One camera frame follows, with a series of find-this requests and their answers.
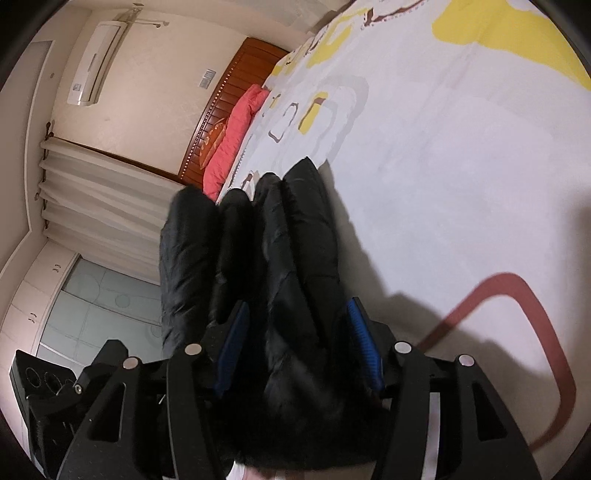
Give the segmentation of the black puffer jacket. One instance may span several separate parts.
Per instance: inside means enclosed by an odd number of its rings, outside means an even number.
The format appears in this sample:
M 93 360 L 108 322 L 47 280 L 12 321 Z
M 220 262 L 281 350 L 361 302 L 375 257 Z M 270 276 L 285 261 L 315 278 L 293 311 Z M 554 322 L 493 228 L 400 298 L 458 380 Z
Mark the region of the black puffer jacket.
M 221 202 L 188 186 L 160 232 L 163 351 L 204 347 L 217 366 L 205 437 L 263 469 L 374 462 L 387 412 L 339 278 L 338 232 L 311 160 Z

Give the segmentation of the frosted glass wardrobe door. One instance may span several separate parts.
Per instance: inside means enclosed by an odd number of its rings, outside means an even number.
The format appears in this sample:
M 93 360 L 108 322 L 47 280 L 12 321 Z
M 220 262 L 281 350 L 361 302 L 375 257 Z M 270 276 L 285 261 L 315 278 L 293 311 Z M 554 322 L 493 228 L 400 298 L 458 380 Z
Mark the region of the frosted glass wardrobe door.
M 80 374 L 109 339 L 144 362 L 162 358 L 160 288 L 84 259 L 53 304 L 36 356 Z

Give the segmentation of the white curtain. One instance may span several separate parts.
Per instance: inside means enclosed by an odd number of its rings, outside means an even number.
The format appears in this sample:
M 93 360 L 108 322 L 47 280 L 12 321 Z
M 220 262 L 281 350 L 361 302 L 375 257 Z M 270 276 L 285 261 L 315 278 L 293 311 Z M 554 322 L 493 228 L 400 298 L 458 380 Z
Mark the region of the white curtain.
M 86 260 L 157 285 L 160 230 L 182 185 L 55 137 L 41 148 L 45 236 Z

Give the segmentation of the orange patterned cushion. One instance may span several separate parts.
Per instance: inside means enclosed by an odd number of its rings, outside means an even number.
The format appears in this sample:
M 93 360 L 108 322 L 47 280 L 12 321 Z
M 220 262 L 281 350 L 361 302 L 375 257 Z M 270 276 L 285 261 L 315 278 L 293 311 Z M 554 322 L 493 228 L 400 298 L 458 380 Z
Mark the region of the orange patterned cushion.
M 225 135 L 226 124 L 228 124 L 228 120 L 221 119 L 206 134 L 204 142 L 200 146 L 198 156 L 198 166 L 201 170 L 207 167 L 209 161 L 211 161 L 211 157 L 214 155 L 219 144 L 221 144 Z

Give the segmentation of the white patterned bed sheet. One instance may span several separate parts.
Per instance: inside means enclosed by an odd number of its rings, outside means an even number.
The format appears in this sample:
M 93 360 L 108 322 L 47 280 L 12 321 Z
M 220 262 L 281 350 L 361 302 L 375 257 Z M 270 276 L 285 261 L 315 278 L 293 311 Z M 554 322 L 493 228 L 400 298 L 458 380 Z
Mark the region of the white patterned bed sheet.
M 551 478 L 590 424 L 590 77 L 527 1 L 360 1 L 283 58 L 225 188 L 315 162 L 370 317 L 476 358 Z

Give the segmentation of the red pillow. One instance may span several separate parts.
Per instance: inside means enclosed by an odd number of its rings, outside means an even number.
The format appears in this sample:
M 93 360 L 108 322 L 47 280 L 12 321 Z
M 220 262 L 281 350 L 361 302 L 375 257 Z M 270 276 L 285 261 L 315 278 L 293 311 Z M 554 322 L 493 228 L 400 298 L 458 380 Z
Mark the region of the red pillow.
M 221 144 L 219 144 L 214 155 L 211 157 L 207 167 L 202 170 L 204 174 L 204 183 L 202 189 L 204 194 L 216 201 L 223 184 L 228 178 L 233 162 L 242 140 L 245 138 L 247 130 L 259 109 L 263 107 L 270 91 L 262 86 L 253 84 L 245 91 L 245 94 L 238 99 L 238 103 L 233 106 L 226 124 L 225 135 Z

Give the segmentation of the brown wooden headboard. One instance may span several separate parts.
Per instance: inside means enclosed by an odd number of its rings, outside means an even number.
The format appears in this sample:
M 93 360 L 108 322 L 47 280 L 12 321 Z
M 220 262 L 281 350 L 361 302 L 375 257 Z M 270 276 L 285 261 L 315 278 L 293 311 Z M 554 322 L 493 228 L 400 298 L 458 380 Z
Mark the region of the brown wooden headboard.
M 198 151 L 214 126 L 228 118 L 236 102 L 253 84 L 262 86 L 274 65 L 287 50 L 256 38 L 246 38 L 221 74 L 202 111 L 186 147 L 178 179 L 199 188 L 204 183 L 204 168 L 198 163 Z

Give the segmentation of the white wall air conditioner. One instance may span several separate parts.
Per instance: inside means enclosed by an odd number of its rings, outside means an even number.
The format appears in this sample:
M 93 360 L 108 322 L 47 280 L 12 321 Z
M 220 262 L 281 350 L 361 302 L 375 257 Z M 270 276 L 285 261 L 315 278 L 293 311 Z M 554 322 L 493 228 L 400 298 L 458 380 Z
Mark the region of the white wall air conditioner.
M 68 91 L 67 103 L 91 106 L 97 103 L 115 50 L 127 28 L 125 22 L 100 22 L 80 58 Z

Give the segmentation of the grey wall switch panel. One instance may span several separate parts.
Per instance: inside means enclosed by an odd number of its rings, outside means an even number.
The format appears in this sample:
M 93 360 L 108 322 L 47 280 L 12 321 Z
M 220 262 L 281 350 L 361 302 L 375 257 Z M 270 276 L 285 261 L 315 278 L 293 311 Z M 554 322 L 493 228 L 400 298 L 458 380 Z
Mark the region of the grey wall switch panel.
M 214 80 L 215 75 L 216 72 L 214 70 L 207 69 L 207 71 L 204 72 L 204 75 L 202 75 L 200 79 L 199 87 L 201 89 L 208 89 L 209 86 L 211 86 L 211 82 L 212 80 Z

